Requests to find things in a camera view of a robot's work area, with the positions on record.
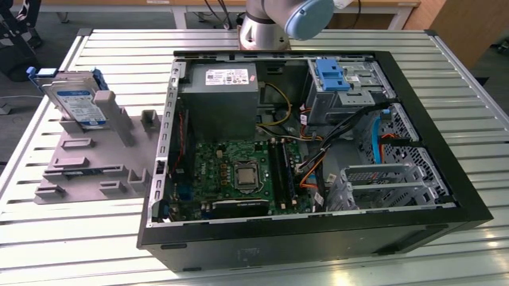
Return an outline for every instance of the power supply label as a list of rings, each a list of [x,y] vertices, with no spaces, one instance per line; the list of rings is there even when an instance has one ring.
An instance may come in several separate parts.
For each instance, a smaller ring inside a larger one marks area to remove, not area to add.
[[[206,72],[206,85],[248,85],[248,69],[209,70]]]

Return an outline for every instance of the aluminum extrusion table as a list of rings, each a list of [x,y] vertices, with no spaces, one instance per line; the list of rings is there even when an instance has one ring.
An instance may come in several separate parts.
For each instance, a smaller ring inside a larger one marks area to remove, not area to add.
[[[129,113],[161,113],[173,51],[237,49],[236,37],[221,30],[95,30],[77,37],[61,68],[97,66]],[[176,274],[135,247],[142,198],[33,202],[62,132],[46,98],[0,178],[0,284],[508,284],[509,120],[441,39],[413,31],[329,30],[292,45],[393,52],[495,220],[405,255]]]

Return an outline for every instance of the cable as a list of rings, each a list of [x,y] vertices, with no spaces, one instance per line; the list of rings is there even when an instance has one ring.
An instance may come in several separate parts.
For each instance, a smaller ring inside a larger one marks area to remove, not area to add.
[[[273,111],[273,121],[278,121],[278,118],[277,118],[277,110]],[[284,130],[284,133],[286,135],[292,135],[292,133],[286,130],[285,126],[284,126],[284,123],[281,125],[278,125],[278,127],[281,128],[281,130]]]
[[[45,97],[38,97],[37,95],[14,95],[11,97],[0,97],[0,100],[5,98],[19,98],[19,97],[35,97],[35,98],[45,98]]]
[[[325,152],[328,152],[332,146],[330,142],[356,127],[356,124],[363,119],[367,113],[371,113],[381,109],[388,109],[391,104],[395,102],[399,101],[388,100],[373,106],[367,106],[363,109],[360,109],[355,114],[352,114],[347,119],[344,119],[344,121],[335,126],[333,130],[325,136],[322,143],[320,144],[320,152],[300,165],[298,170],[302,170],[302,168],[305,168],[314,160],[320,158],[322,154],[325,154]]]
[[[325,155],[325,152],[328,152],[330,146],[332,145],[329,144],[328,146],[321,148],[320,152],[312,158],[309,158],[305,162],[302,162],[302,164],[298,167],[298,170],[302,170],[313,161],[316,161],[320,158],[320,156]]]
[[[202,18],[202,16],[201,16],[197,12],[193,12],[193,14],[196,14],[196,16],[197,16],[202,21],[208,21],[208,19]]]
[[[309,185],[309,186],[313,186],[314,188],[317,188],[317,185],[306,184],[306,180],[308,180],[308,177],[312,175],[313,171],[317,169],[318,164],[324,161],[324,158],[325,158],[325,156],[322,156],[322,157],[320,158],[320,160],[317,161],[317,163],[313,165],[312,169],[308,171],[306,175],[304,176],[304,178],[302,178],[302,180],[301,180],[301,183],[300,183],[301,188],[302,188],[305,185]]]
[[[381,147],[379,146],[379,129],[380,129],[380,127],[381,127],[381,117],[379,116],[375,119],[375,122],[373,122],[373,131],[372,131],[372,147],[373,147],[373,158],[375,158],[376,164],[381,164],[383,163],[383,159],[381,159]]]
[[[178,113],[178,117],[181,119],[181,124],[180,124],[180,132],[181,132],[181,153],[178,155],[178,159],[176,161],[176,165],[174,165],[174,169],[173,169],[173,172],[172,174],[176,172],[177,170],[177,166],[178,164],[181,163],[181,160],[182,160],[182,156],[185,154],[185,117],[182,116],[182,112]]]
[[[226,18],[222,20],[222,19],[220,18],[218,14],[214,12],[213,7],[210,7],[209,0],[205,0],[205,2],[206,2],[206,4],[208,4],[209,10],[212,11],[212,13],[213,13],[213,15],[216,16],[216,18],[217,18],[222,23],[225,23]]]
[[[301,138],[302,138],[302,139],[313,139],[313,136],[308,136],[308,135],[304,133],[305,128],[306,128],[306,126],[302,125],[302,127],[301,127]],[[322,141],[322,140],[324,140],[324,137],[322,137],[322,136],[317,136],[316,139],[317,139],[318,141]]]
[[[361,3],[361,0],[357,0],[357,2],[359,2],[359,11],[357,11],[357,15],[356,15],[356,21],[353,22],[353,24],[349,27],[347,27],[347,29],[355,29],[357,22],[359,22],[359,19],[361,18],[363,3]]]
[[[224,11],[226,14],[226,20],[229,20],[229,29],[232,29],[233,25],[232,25],[232,20],[230,20],[230,13],[229,13],[229,10],[226,9],[225,0],[218,0],[218,3],[221,5],[221,7],[224,8]]]
[[[274,125],[280,125],[280,124],[285,123],[289,120],[290,115],[292,115],[292,104],[290,104],[289,97],[286,96],[286,94],[282,92],[282,90],[276,85],[273,85],[270,82],[266,82],[265,85],[266,86],[269,85],[272,88],[274,88],[277,90],[277,92],[285,98],[286,104],[289,106],[289,111],[288,111],[282,120],[276,121],[276,122],[270,122],[270,123],[260,123],[258,124],[258,126],[274,126]]]
[[[318,189],[317,192],[324,198],[322,204],[318,204],[320,206],[318,211],[322,211],[325,210],[325,206],[328,205],[328,202],[326,202],[328,197],[325,196],[325,180],[324,180],[324,163],[322,162],[317,166],[316,177],[317,177],[316,179],[317,179],[317,189]]]
[[[304,139],[304,138],[298,138],[296,136],[292,136],[292,135],[281,135],[281,134],[277,134],[274,133],[272,130],[269,130],[269,128],[264,127],[264,126],[257,126],[265,133],[268,133],[270,136],[274,136],[274,137],[281,137],[281,138],[290,138],[290,139],[294,139],[297,141],[312,141],[310,139]]]

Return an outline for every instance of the floor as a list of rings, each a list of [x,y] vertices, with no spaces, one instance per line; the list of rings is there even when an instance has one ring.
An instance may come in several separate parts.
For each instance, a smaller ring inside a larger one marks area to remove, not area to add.
[[[197,15],[188,15],[188,26],[192,29],[210,29],[220,21],[201,23]],[[58,67],[71,47],[78,30],[83,27],[95,29],[174,29],[173,15],[169,13],[70,13],[70,23],[61,24],[55,13],[41,13],[38,31],[45,39],[45,45],[37,50],[38,58],[45,67]],[[489,77],[485,89],[509,112],[509,55],[500,55],[488,50],[472,70],[475,76]],[[39,96],[30,82],[15,83],[0,74],[0,103],[7,102],[14,110],[10,115],[0,116],[0,173],[3,165],[10,160],[25,129],[31,121],[41,99],[34,97],[6,98],[21,95]]]

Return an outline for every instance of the label sticker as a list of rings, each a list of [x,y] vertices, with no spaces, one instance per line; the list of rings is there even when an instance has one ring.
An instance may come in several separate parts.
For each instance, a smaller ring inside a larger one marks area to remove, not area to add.
[[[106,123],[106,116],[93,103],[94,96],[90,91],[58,91],[57,95],[78,122],[89,126]]]
[[[360,82],[359,76],[348,76],[347,78],[349,82]]]
[[[209,70],[206,85],[248,85],[248,69]]]
[[[308,125],[308,116],[301,114],[301,124]]]
[[[164,0],[147,0],[147,4],[170,4],[170,1],[164,1]]]
[[[324,197],[316,192],[316,202],[324,206]]]

